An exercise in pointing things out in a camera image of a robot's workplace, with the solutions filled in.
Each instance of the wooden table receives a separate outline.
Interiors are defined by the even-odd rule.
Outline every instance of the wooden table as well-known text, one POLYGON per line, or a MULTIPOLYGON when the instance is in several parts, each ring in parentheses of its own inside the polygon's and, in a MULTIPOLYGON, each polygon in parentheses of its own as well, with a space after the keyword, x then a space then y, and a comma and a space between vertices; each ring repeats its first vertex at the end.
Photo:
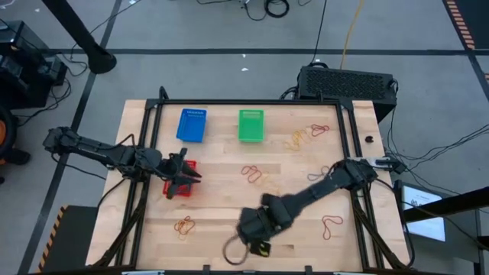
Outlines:
MULTIPOLYGON (((117 141, 133 133, 138 139, 145 101, 130 100, 125 104, 117 141)), ((361 149, 365 157, 384 155, 381 136, 371 102, 354 102, 361 149), (374 143, 364 142, 366 136, 374 143)), ((350 150, 353 155, 351 133, 347 125, 350 150)), ((149 143, 151 127, 147 133, 149 143)), ((311 265, 314 271, 361 271, 358 241, 349 192, 338 190, 304 209, 294 225, 272 239, 269 258, 251 255, 241 266, 231 266, 222 257, 222 245, 235 233, 242 207, 257 207, 262 193, 296 193, 311 184, 308 173, 318 173, 322 166, 331 166, 343 159, 338 119, 333 106, 324 105, 165 105, 160 122, 157 149, 164 157, 187 147, 187 160, 197 161, 202 182, 193 187, 191 197, 177 196, 172 200, 162 195, 164 182, 152 177, 138 257, 138 269, 201 270, 210 264, 211 270, 304 270, 311 265), (182 108, 205 108, 207 124, 204 142, 183 143, 176 139, 176 129, 182 108), (265 111, 263 143, 246 144, 238 141, 238 110, 261 108, 265 111), (294 131, 311 124, 328 125, 330 131, 312 137, 310 143, 301 141, 300 150, 287 150, 294 131), (245 165, 256 165, 264 172, 257 183, 250 184, 241 175, 245 165), (185 237, 173 226, 190 216, 196 226, 185 237), (332 237, 322 235, 324 215, 338 215, 342 225, 328 223, 332 237)), ((390 183, 387 172, 379 177, 390 183)), ((108 173, 105 191, 121 179, 118 172, 108 173)), ((128 197, 129 183, 125 183, 103 202, 90 244, 87 264, 97 261, 121 230, 128 197)), ((407 263, 406 242, 393 193, 380 184, 371 188, 378 231, 399 259, 407 263)), ((374 267, 371 239, 366 234, 371 266, 374 267)), ((132 235, 128 237, 125 261, 128 263, 132 235)), ((244 247, 236 241, 228 249, 232 260, 238 260, 244 247)))

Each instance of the black box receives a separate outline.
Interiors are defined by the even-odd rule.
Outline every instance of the black box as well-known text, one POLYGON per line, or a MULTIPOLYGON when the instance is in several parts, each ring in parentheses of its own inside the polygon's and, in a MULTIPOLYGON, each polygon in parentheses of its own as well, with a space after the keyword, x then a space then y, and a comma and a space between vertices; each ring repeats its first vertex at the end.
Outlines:
POLYGON ((299 99, 371 100, 377 122, 397 104, 392 75, 304 66, 300 70, 299 99))

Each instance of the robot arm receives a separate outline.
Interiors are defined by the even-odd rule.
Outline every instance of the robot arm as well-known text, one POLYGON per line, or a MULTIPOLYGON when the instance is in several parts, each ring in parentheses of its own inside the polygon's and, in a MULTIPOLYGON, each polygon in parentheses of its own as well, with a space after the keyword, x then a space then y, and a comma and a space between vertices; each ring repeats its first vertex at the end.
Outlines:
POLYGON ((170 180, 167 198, 176 195, 178 187, 199 183, 201 176, 194 171, 184 160, 186 148, 178 154, 170 154, 163 159, 160 151, 134 145, 110 145, 81 137, 67 127, 58 127, 49 130, 44 140, 44 148, 52 154, 78 154, 91 160, 97 160, 107 167, 113 167, 129 179, 141 180, 147 175, 156 175, 162 179, 170 180))

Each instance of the cable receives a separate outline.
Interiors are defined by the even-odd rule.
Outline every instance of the cable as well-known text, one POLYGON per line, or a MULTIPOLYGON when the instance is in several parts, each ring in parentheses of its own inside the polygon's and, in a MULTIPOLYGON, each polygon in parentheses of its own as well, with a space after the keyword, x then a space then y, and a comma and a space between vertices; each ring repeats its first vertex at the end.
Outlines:
POLYGON ((32 118, 35 118, 37 115, 39 115, 42 112, 52 111, 52 110, 58 108, 60 102, 62 102, 63 100, 67 99, 71 95, 71 83, 70 83, 70 81, 68 79, 65 79, 64 81, 66 83, 68 83, 68 87, 66 88, 66 91, 64 92, 64 94, 62 94, 60 97, 56 97, 54 95, 53 87, 51 87, 51 91, 50 92, 51 92, 52 97, 54 98, 55 103, 47 106, 46 108, 42 108, 41 110, 36 111, 32 115, 16 115, 17 117, 26 118, 23 122, 19 122, 18 123, 18 127, 22 127, 22 126, 26 125, 32 118))
MULTIPOLYGON (((35 50, 37 50, 37 52, 42 56, 44 53, 42 50, 40 50, 38 47, 36 47, 36 45, 34 45, 33 43, 31 43, 29 40, 25 39, 25 37, 23 37, 21 34, 19 34, 16 30, 14 30, 13 28, 11 28, 7 22, 3 21, 3 19, 0 18, 0 21, 5 24, 5 26, 7 26, 7 28, 12 31, 14 34, 17 34, 20 38, 22 38, 27 44, 31 45, 35 50)), ((76 63, 76 64, 79 64, 79 65, 82 65, 84 68, 82 70, 81 73, 77 73, 77 74, 74 74, 73 71, 67 67, 68 69, 68 72, 70 72, 70 75, 73 76, 73 77, 77 77, 77 76, 81 76, 87 69, 88 69, 88 64, 83 62, 83 61, 75 61, 75 60, 69 60, 68 58, 66 58, 66 56, 61 53, 61 52, 58 52, 57 54, 62 54, 63 57, 66 59, 66 61, 70 62, 70 63, 76 63)), ((55 73, 59 73, 59 71, 56 71, 56 70, 53 70, 53 69, 50 69, 52 70, 53 72, 55 73)))
POLYGON ((61 165, 65 166, 65 167, 73 168, 74 170, 77 170, 77 171, 79 171, 79 172, 85 173, 85 174, 87 174, 87 175, 98 177, 98 178, 99 178, 99 179, 101 179, 101 180, 107 180, 105 177, 103 177, 103 176, 99 176, 99 175, 97 175, 97 174, 95 174, 95 173, 90 173, 90 172, 87 172, 87 171, 82 170, 82 169, 80 169, 80 168, 78 168, 78 167, 75 167, 75 166, 73 166, 73 165, 69 165, 69 164, 66 164, 66 163, 61 163, 59 160, 57 160, 57 159, 54 157, 54 154, 51 154, 51 158, 52 158, 52 159, 53 159, 53 160, 54 160, 56 163, 61 164, 61 165))
POLYGON ((474 238, 474 237, 470 236, 470 234, 469 234, 469 233, 467 233, 466 231, 464 231, 464 230, 463 230, 463 229, 462 229, 460 226, 458 226, 458 225, 457 225, 457 224, 456 224, 456 223, 455 223, 453 220, 451 220, 450 218, 445 217, 445 216, 442 216, 442 215, 433 214, 433 213, 431 213, 431 212, 429 212, 429 211, 426 211, 425 209, 422 209, 422 208, 420 208, 420 207, 418 207, 418 206, 416 206, 416 205, 412 205, 412 204, 410 204, 410 203, 408 203, 408 202, 404 202, 404 201, 402 201, 402 203, 405 203, 405 204, 407 204, 407 205, 410 205, 410 206, 412 206, 413 208, 415 208, 415 209, 417 209, 417 210, 419 210, 419 211, 421 211, 421 212, 424 212, 424 213, 426 213, 426 214, 428 214, 428 215, 430 215, 430 216, 432 216, 432 217, 436 217, 436 218, 444 218, 444 219, 446 219, 447 221, 449 221, 450 223, 452 223, 452 224, 453 224, 453 225, 454 225, 454 226, 455 226, 455 227, 456 227, 456 228, 457 228, 457 229, 458 229, 458 230, 459 230, 459 231, 460 231, 460 232, 461 232, 463 235, 465 235, 465 236, 467 236, 468 238, 470 238, 470 239, 471 239, 471 240, 472 240, 472 241, 475 243, 475 245, 477 245, 477 246, 478 246, 478 248, 479 248, 479 249, 485 249, 485 250, 489 251, 489 247, 487 247, 487 246, 483 245, 483 244, 482 244, 480 241, 478 241, 476 238, 474 238))
MULTIPOLYGON (((103 21, 102 23, 100 23, 99 25, 97 25, 93 30, 90 31, 90 34, 92 34, 94 31, 96 31, 98 28, 100 28, 101 26, 103 26, 103 24, 109 22, 110 20, 112 20, 113 18, 115 18, 116 16, 118 16, 119 14, 121 14, 122 12, 124 11, 127 11, 129 8, 131 7, 134 7, 136 6, 139 2, 142 2, 143 0, 137 0, 134 4, 132 5, 129 5, 127 8, 123 8, 121 11, 119 11, 118 13, 116 13, 115 15, 112 15, 112 16, 109 16, 107 19, 105 19, 105 21, 103 21)), ((75 50, 75 47, 76 45, 78 45, 78 43, 75 43, 73 45, 73 47, 71 47, 71 51, 70 51, 70 59, 73 60, 73 51, 75 50)))
POLYGON ((301 7, 303 7, 303 6, 305 6, 305 5, 309 4, 309 3, 310 3, 310 2, 312 2, 312 1, 313 1, 313 0, 309 0, 309 1, 307 1, 307 2, 301 3, 301 2, 300 2, 300 0, 297 0, 297 4, 298 4, 299 6, 301 6, 301 7))
POLYGON ((228 258, 228 254, 227 254, 227 250, 228 250, 228 246, 233 242, 233 241, 236 241, 239 239, 239 236, 236 234, 232 237, 229 238, 229 240, 227 240, 225 243, 224 243, 224 246, 222 247, 222 256, 224 257, 224 260, 226 260, 228 262, 228 264, 231 264, 231 265, 234 265, 234 266, 238 266, 240 264, 243 264, 246 259, 248 259, 248 255, 250 254, 250 248, 248 247, 248 245, 246 245, 246 252, 244 253, 244 256, 242 259, 240 259, 240 261, 238 262, 233 262, 231 260, 229 260, 228 258))
POLYGON ((314 63, 314 59, 316 58, 316 54, 318 53, 319 38, 321 38, 322 23, 324 22, 324 14, 326 12, 326 3, 328 3, 328 0, 324 0, 324 5, 322 6, 321 24, 319 25, 318 39, 316 40, 316 47, 314 48, 313 59, 310 62, 311 64, 314 63))
POLYGON ((244 4, 244 10, 246 11, 246 15, 248 16, 248 18, 250 18, 253 21, 263 21, 267 17, 267 13, 266 12, 265 12, 265 14, 261 18, 253 18, 253 17, 251 17, 250 11, 248 10, 248 4, 247 3, 244 4))
POLYGON ((345 62, 346 49, 348 48, 348 42, 350 41, 350 34, 353 31, 353 27, 357 22, 358 16, 360 15, 361 8, 364 6, 364 0, 360 0, 358 3, 357 11, 355 12, 355 16, 353 17, 353 21, 351 22, 350 28, 348 29, 348 33, 346 34, 345 46, 343 47, 342 54, 342 62, 339 64, 339 69, 342 70, 343 63, 345 62))
MULTIPOLYGON (((396 88, 395 88, 395 93, 397 94, 398 90, 399 90, 399 83, 394 79, 393 80, 393 83, 392 85, 396 85, 396 88)), ((489 125, 485 125, 481 128, 479 128, 478 130, 476 131, 473 131, 472 133, 468 134, 468 135, 465 135, 464 137, 460 138, 458 141, 456 141, 454 144, 450 144, 448 146, 442 146, 442 147, 435 147, 431 150, 428 150, 427 153, 425 153, 424 155, 420 156, 420 157, 411 157, 411 156, 406 156, 406 155, 403 155, 403 154, 400 154, 399 153, 399 150, 397 149, 397 145, 396 145, 396 142, 394 141, 394 138, 393 138, 393 120, 394 120, 394 116, 395 116, 395 113, 396 113, 396 109, 397 108, 394 108, 393 111, 392 111, 392 116, 390 117, 390 127, 389 127, 389 131, 387 132, 387 148, 388 150, 390 151, 391 154, 393 154, 396 158, 396 157, 399 157, 399 158, 396 158, 398 161, 400 161, 402 164, 404 164, 406 167, 408 167, 404 161, 403 161, 403 158, 406 159, 406 160, 434 160, 435 158, 437 158, 440 154, 444 154, 446 153, 448 150, 451 150, 455 147, 458 147, 460 145, 463 145, 465 142, 468 142, 474 138, 477 138, 483 134, 486 134, 487 131, 489 130, 487 127, 489 125), (394 146, 394 150, 392 150, 392 148, 390 147, 390 142, 392 141, 392 144, 394 146), (434 156, 431 156, 430 158, 426 158, 431 152, 433 152, 434 150, 436 149, 444 149, 444 150, 441 150, 439 152, 437 152, 436 154, 438 155, 434 155, 434 156)), ((434 192, 433 190, 431 190, 430 188, 424 186, 418 179, 422 180, 424 183, 426 183, 427 185, 431 186, 431 187, 434 187, 434 188, 437 188, 437 189, 441 189, 441 190, 444 190, 446 192, 449 192, 449 193, 453 193, 453 194, 456 194, 456 195, 461 195, 461 193, 459 192, 456 192, 456 191, 453 191, 453 190, 450 190, 450 189, 446 189, 445 187, 441 187, 441 186, 437 186, 437 185, 434 185, 434 184, 431 184, 429 183, 427 180, 423 179, 420 175, 418 175, 417 173, 415 173, 413 171, 414 168, 406 168, 406 170, 411 173, 411 176, 414 178, 414 180, 422 187, 424 188, 426 191, 430 192, 430 193, 436 193, 434 192)), ((479 209, 480 212, 483 212, 485 214, 489 214, 489 212, 486 212, 482 209, 479 209)))
MULTIPOLYGON (((394 188, 389 183, 386 183, 381 179, 375 179, 375 180, 385 185, 390 191, 392 191, 392 193, 394 193, 394 195, 396 194, 394 188)), ((409 246, 411 250, 411 259, 410 262, 407 264, 407 266, 412 267, 412 265, 414 264, 414 260, 416 259, 416 252, 414 251, 414 244, 413 244, 413 240, 411 239, 410 230, 408 229, 406 219, 404 218, 404 212, 401 209, 399 202, 397 201, 397 197, 396 197, 396 205, 397 205, 397 210, 399 212, 400 223, 403 226, 404 230, 406 230, 407 241, 409 242, 409 246)))
POLYGON ((66 60, 66 61, 68 61, 68 62, 70 62, 70 63, 73 63, 73 64, 79 64, 80 66, 82 66, 82 67, 83 67, 83 70, 82 70, 81 72, 79 72, 79 73, 73 73, 73 71, 72 71, 72 70, 71 70, 71 69, 70 69, 70 68, 67 66, 66 68, 68 69, 68 72, 70 73, 70 75, 71 75, 72 77, 81 76, 81 75, 82 75, 82 74, 84 74, 84 72, 86 72, 86 71, 87 71, 87 69, 89 68, 89 64, 87 64, 86 62, 83 62, 83 61, 76 61, 76 60, 70 60, 70 59, 68 59, 68 57, 66 57, 66 56, 64 55, 64 53, 61 53, 61 52, 59 52, 58 54, 61 54, 61 56, 62 56, 62 57, 63 57, 63 58, 66 60))
POLYGON ((102 202, 104 201, 105 197, 110 194, 112 191, 114 191, 115 189, 117 189, 117 187, 119 187, 124 181, 126 180, 126 178, 123 178, 120 182, 116 183, 111 189, 109 189, 107 191, 107 193, 104 194, 104 196, 102 196, 102 198, 99 200, 99 203, 97 204, 97 209, 100 208, 100 205, 102 204, 102 202))
POLYGON ((287 0, 265 0, 265 13, 273 18, 282 18, 289 13, 289 10, 290 10, 290 5, 287 0), (281 14, 274 14, 273 12, 270 11, 270 4, 277 5, 279 3, 283 3, 285 5, 285 11, 282 12, 281 14))

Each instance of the concrete floor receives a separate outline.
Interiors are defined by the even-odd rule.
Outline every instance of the concrete floor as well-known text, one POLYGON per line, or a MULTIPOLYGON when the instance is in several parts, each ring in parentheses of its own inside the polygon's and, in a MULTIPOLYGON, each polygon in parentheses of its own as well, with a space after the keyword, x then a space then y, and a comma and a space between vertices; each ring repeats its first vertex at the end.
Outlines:
MULTIPOLYGON (((110 16, 114 4, 120 9, 128 0, 85 0, 70 3, 88 29, 110 16)), ((261 1, 252 1, 250 13, 262 15, 261 1)), ((41 146, 47 130, 70 126, 83 93, 89 98, 79 133, 112 143, 126 99, 157 96, 166 87, 172 99, 277 99, 295 84, 296 75, 311 55, 250 54, 246 49, 313 49, 319 27, 322 0, 306 7, 291 3, 290 13, 281 19, 254 22, 237 2, 198 5, 184 0, 141 0, 120 14, 109 35, 108 49, 244 49, 243 54, 119 54, 110 73, 68 77, 73 94, 58 109, 39 115, 18 135, 18 146, 32 154, 22 167, 3 166, 7 182, 0 186, 0 272, 19 271, 24 252, 36 225, 40 208, 53 178, 56 164, 41 146)), ((356 0, 329 0, 320 49, 341 49, 355 13, 356 0)), ((57 49, 74 42, 41 0, 17 0, 0 10, 3 20, 24 20, 34 32, 57 49)), ((101 41, 106 25, 94 32, 101 41)), ((458 35, 440 0, 370 0, 364 5, 350 42, 358 50, 420 50, 419 55, 347 56, 344 69, 392 73, 399 80, 395 133, 398 147, 409 155, 420 155, 431 147, 450 144, 489 120, 486 95, 467 56, 428 55, 423 50, 463 50, 458 35)), ((75 60, 84 60, 75 55, 75 60)), ((338 68, 340 55, 318 55, 317 59, 338 68)), ((489 57, 477 57, 489 72, 489 57)), ((77 65, 70 65, 79 70, 77 65)), ((390 117, 381 123, 387 137, 390 117)), ((433 184, 463 193, 486 186, 489 163, 487 137, 483 136, 450 151, 417 170, 433 184)), ((69 164, 106 175, 97 163, 70 156, 69 164)), ((413 182, 405 175, 403 179, 413 182)), ((65 169, 46 225, 40 237, 30 271, 34 271, 47 241, 49 230, 62 205, 94 206, 102 195, 103 182, 65 169)), ((481 213, 483 233, 489 232, 489 218, 481 213)), ((437 251, 416 249, 415 267, 420 270, 468 274, 472 265, 443 256, 437 251)))

